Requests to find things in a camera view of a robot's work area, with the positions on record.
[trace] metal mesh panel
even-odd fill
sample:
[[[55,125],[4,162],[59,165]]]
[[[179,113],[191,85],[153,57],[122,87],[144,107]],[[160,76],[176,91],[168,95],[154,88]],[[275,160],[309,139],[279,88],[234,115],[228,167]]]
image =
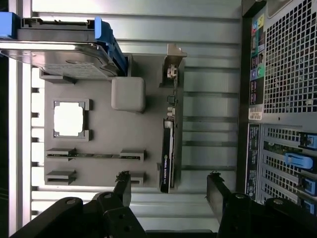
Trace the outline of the metal mesh panel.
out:
[[[299,171],[297,167],[294,167],[293,165],[287,165],[284,163],[284,161],[272,158],[270,156],[265,156],[263,158],[263,163],[270,165],[278,170],[281,170],[293,176],[295,176],[296,173],[298,173]]]
[[[290,192],[296,192],[296,184],[286,178],[283,178],[282,176],[280,175],[277,175],[275,174],[274,172],[272,171],[269,171],[269,170],[264,170],[265,172],[265,178],[272,181],[273,183],[287,189],[288,191]]]
[[[264,184],[264,192],[266,192],[267,194],[271,195],[272,197],[285,198],[285,199],[288,199],[288,200],[296,203],[296,201],[294,199],[292,199],[289,196],[285,195],[284,193],[278,191],[277,189],[275,189],[274,187],[268,185],[267,183]]]
[[[277,129],[277,128],[267,127],[265,135],[268,137],[290,140],[290,141],[300,140],[299,131],[295,131],[291,129]]]
[[[317,112],[316,12],[305,0],[266,34],[264,113]]]

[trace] cpu socket cover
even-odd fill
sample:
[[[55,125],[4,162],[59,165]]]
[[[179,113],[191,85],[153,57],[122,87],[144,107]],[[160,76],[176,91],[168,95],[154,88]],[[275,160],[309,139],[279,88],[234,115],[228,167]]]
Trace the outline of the cpu socket cover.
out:
[[[54,100],[53,137],[89,141],[90,132],[85,127],[90,104],[89,99]]]

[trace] colored port indicator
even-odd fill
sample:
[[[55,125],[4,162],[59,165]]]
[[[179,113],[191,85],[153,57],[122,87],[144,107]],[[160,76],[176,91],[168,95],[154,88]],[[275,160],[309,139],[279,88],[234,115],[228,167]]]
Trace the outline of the colored port indicator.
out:
[[[259,68],[258,68],[258,76],[262,76],[263,73],[264,73],[263,68],[262,68],[262,67],[259,67]]]
[[[256,70],[253,70],[253,71],[252,71],[252,78],[256,78],[256,76],[257,76],[257,71],[256,71]]]

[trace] metal screw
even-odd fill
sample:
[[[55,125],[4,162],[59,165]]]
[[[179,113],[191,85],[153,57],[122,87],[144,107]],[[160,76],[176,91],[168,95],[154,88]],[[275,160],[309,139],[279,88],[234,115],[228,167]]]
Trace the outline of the metal screw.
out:
[[[76,202],[75,199],[72,199],[72,200],[68,200],[66,204],[71,205],[71,204],[74,204],[75,202]]]
[[[282,200],[279,200],[279,199],[274,199],[273,201],[275,204],[277,205],[282,205],[283,204],[283,201]]]
[[[111,198],[111,197],[112,197],[111,193],[106,194],[106,195],[104,196],[104,198]]]
[[[238,193],[238,194],[236,194],[236,198],[239,198],[239,199],[240,199],[240,198],[245,198],[245,195]]]

